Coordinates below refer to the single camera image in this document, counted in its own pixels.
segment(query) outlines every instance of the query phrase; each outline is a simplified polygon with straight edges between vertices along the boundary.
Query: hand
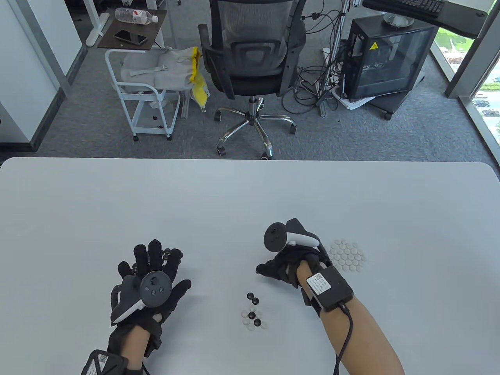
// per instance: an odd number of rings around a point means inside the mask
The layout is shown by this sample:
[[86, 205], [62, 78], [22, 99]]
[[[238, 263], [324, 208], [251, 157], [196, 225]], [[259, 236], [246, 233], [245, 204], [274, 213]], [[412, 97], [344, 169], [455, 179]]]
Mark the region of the hand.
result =
[[[183, 256], [180, 250], [176, 248], [172, 249], [165, 265], [163, 265], [162, 244], [157, 239], [149, 243], [148, 251], [146, 251], [146, 246], [140, 244], [134, 248], [133, 253], [135, 255], [135, 262], [137, 263], [136, 277], [140, 280], [151, 271], [163, 271], [172, 283], [174, 282], [179, 263]], [[126, 261], [122, 261], [118, 265], [118, 273], [122, 279], [125, 276], [133, 275], [133, 271]], [[108, 352], [120, 354], [124, 339], [134, 327], [140, 326], [150, 333], [150, 339], [144, 353], [144, 357], [149, 357], [151, 352], [154, 349], [158, 349], [162, 343], [160, 339], [162, 334], [161, 324], [176, 309], [179, 300], [186, 294], [189, 288], [191, 288], [191, 280], [182, 280], [172, 288], [171, 294], [164, 304], [155, 308], [144, 307], [142, 310], [133, 312], [126, 319], [119, 322], [109, 337]]]
[[259, 275], [283, 280], [285, 283], [291, 284], [294, 288], [298, 288], [301, 284], [297, 278], [297, 269], [301, 261], [307, 262], [313, 274], [323, 268], [320, 263], [323, 263], [325, 266], [332, 265], [323, 245], [320, 244], [318, 248], [319, 250], [313, 247], [287, 245], [283, 250], [278, 252], [274, 259], [264, 264], [259, 264], [255, 271]]

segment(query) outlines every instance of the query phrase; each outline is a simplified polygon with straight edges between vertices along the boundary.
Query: black keyboard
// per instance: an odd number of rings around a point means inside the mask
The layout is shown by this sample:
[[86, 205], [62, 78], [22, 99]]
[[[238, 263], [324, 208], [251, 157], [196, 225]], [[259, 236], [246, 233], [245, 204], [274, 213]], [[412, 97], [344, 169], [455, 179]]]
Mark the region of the black keyboard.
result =
[[427, 17], [437, 18], [445, 1], [441, 0], [364, 0], [363, 5], [367, 8], [376, 6], [378, 10], [398, 13], [398, 10], [405, 11], [405, 14], [414, 13]]

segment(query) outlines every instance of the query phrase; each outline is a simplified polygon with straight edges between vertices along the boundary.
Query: chair caster wheel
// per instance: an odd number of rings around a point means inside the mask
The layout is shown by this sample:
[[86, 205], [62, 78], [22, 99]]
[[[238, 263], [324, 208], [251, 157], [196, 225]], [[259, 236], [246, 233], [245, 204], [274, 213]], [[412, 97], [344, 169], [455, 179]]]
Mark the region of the chair caster wheel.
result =
[[224, 156], [225, 154], [226, 154], [226, 149], [224, 148], [224, 146], [217, 147], [217, 155]]

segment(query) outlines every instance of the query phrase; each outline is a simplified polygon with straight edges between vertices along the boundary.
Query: gray carpet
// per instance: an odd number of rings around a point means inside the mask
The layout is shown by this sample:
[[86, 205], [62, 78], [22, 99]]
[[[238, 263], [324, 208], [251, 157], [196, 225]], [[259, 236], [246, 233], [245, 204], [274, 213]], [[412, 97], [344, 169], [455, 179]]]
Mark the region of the gray carpet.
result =
[[[172, 5], [175, 28], [181, 48], [199, 45], [198, 23], [209, 23], [208, 1], [184, 0], [181, 6]], [[327, 0], [325, 9], [332, 9], [336, 1]], [[321, 9], [320, 0], [310, 0], [305, 14]], [[366, 14], [356, 9], [352, 17]], [[165, 21], [165, 36], [169, 28]], [[300, 55], [300, 64], [307, 66], [321, 60], [330, 32], [308, 35]], [[104, 52], [91, 48], [75, 79], [70, 97], [54, 119], [35, 156], [83, 158], [217, 158], [215, 145], [220, 135], [239, 119], [227, 114], [221, 123], [214, 122], [218, 106], [247, 108], [248, 98], [228, 100], [209, 81], [211, 97], [207, 113], [201, 113], [191, 102], [188, 119], [179, 118], [173, 141], [161, 135], [139, 135], [133, 142], [125, 115], [113, 90], [104, 63]], [[382, 112], [370, 105], [354, 111], [341, 106], [320, 118], [318, 111], [292, 115], [298, 124], [296, 135], [288, 127], [265, 123], [273, 147], [274, 158], [282, 160], [368, 160], [368, 161], [444, 161], [483, 162], [500, 175], [498, 165], [491, 157], [476, 128], [457, 100], [445, 98], [446, 82], [432, 57], [428, 57], [420, 83], [391, 121], [382, 118]], [[286, 114], [281, 100], [268, 95], [266, 114]], [[292, 99], [285, 104], [294, 111], [303, 111]], [[257, 159], [265, 151], [258, 134], [247, 127], [226, 143], [226, 158]], [[0, 160], [15, 156], [0, 154]]]

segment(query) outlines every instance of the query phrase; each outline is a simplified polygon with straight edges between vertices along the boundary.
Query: parked car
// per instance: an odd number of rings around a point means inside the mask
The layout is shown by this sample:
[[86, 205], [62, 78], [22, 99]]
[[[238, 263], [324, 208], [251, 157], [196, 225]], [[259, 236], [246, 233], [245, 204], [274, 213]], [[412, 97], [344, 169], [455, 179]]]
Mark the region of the parked car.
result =
[[500, 112], [496, 109], [483, 109], [481, 112], [484, 117], [500, 117]]
[[472, 101], [476, 107], [489, 107], [490, 102], [483, 99], [474, 99]]

